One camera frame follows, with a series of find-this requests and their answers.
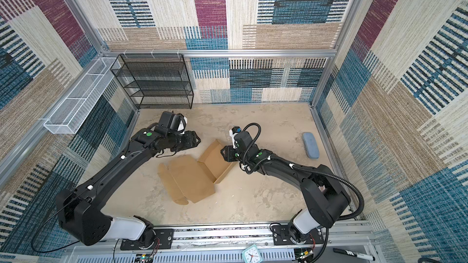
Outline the brown cardboard box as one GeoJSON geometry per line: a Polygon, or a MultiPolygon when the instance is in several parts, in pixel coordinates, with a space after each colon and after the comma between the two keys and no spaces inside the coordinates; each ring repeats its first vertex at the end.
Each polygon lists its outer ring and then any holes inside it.
{"type": "Polygon", "coordinates": [[[198,159],[184,155],[158,166],[158,176],[174,203],[197,203],[215,193],[215,185],[234,166],[224,160],[221,154],[224,146],[220,140],[214,140],[198,159]]]}

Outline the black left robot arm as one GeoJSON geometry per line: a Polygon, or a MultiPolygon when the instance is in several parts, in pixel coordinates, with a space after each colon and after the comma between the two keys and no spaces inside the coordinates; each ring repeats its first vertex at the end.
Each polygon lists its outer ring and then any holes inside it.
{"type": "Polygon", "coordinates": [[[192,149],[201,143],[195,131],[186,130],[186,117],[163,112],[160,120],[136,132],[124,150],[94,176],[74,190],[63,190],[56,196],[57,220],[84,245],[122,239],[135,241],[141,248],[150,248],[156,239],[150,221],[112,217],[102,213],[113,193],[143,164],[153,157],[162,157],[192,149]]]}

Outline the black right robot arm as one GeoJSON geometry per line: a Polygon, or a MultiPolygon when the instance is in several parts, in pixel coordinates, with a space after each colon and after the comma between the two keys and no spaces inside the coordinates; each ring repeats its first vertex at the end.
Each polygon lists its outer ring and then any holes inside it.
{"type": "Polygon", "coordinates": [[[311,230],[320,226],[331,228],[340,220],[351,198],[327,166],[300,166],[270,150],[260,149],[250,133],[239,127],[232,128],[229,135],[232,145],[221,150],[225,161],[238,161],[246,174],[256,172],[275,177],[301,191],[306,208],[288,223],[288,233],[295,244],[303,244],[311,230]]]}

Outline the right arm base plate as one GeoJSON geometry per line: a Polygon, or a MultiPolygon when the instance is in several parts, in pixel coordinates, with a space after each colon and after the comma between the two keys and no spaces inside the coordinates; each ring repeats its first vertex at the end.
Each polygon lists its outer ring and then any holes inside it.
{"type": "Polygon", "coordinates": [[[291,233],[291,228],[288,225],[272,223],[269,225],[269,230],[273,234],[273,242],[275,246],[279,245],[320,245],[324,243],[325,233],[317,228],[312,229],[308,234],[302,234],[299,231],[291,233]]]}

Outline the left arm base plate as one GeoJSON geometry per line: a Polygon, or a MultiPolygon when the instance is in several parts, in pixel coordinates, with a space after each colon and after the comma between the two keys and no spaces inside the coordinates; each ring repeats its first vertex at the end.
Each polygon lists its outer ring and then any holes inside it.
{"type": "Polygon", "coordinates": [[[119,249],[121,251],[169,250],[172,247],[173,239],[174,229],[153,229],[148,238],[136,241],[123,239],[119,249]]]}

